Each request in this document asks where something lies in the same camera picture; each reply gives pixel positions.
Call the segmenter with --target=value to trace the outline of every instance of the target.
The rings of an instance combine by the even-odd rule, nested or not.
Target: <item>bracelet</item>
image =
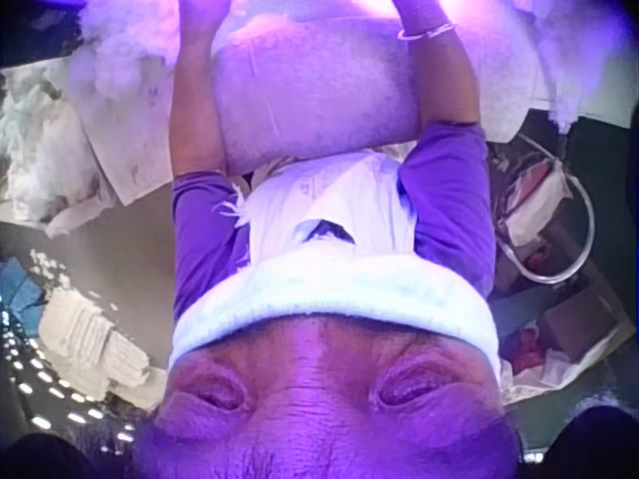
[[[415,40],[421,40],[422,38],[427,38],[428,40],[432,40],[435,37],[438,37],[442,33],[449,32],[454,30],[457,26],[454,23],[444,23],[440,27],[433,28],[432,30],[426,30],[423,33],[418,33],[416,35],[406,35],[405,30],[401,30],[397,34],[397,38],[399,40],[403,40],[405,42],[413,42]]]

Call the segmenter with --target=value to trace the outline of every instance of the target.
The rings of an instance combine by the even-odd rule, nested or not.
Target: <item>purple sleeve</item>
[[[236,229],[237,218],[226,216],[237,193],[219,173],[191,173],[173,181],[173,222],[176,237],[176,297],[174,318],[209,289],[250,262],[249,226]]]
[[[481,128],[434,124],[399,169],[417,213],[415,252],[455,271],[484,297],[495,269],[486,157]]]

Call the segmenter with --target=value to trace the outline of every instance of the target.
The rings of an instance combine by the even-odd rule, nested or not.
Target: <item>eye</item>
[[[445,368],[418,364],[391,372],[379,390],[379,399],[387,406],[399,406],[457,380]]]
[[[245,401],[244,390],[239,384],[225,377],[207,378],[193,388],[193,393],[220,409],[234,411]]]

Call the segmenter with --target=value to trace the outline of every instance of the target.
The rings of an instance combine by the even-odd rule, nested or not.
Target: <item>person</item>
[[[395,5],[416,148],[402,165],[294,162],[244,199],[210,83],[230,0],[180,1],[177,325],[164,401],[134,446],[142,477],[513,475],[477,80],[437,1]]]

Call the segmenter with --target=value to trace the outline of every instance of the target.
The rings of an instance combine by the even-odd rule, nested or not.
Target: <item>hand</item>
[[[231,0],[180,0],[182,46],[202,45],[211,48],[230,10]]]

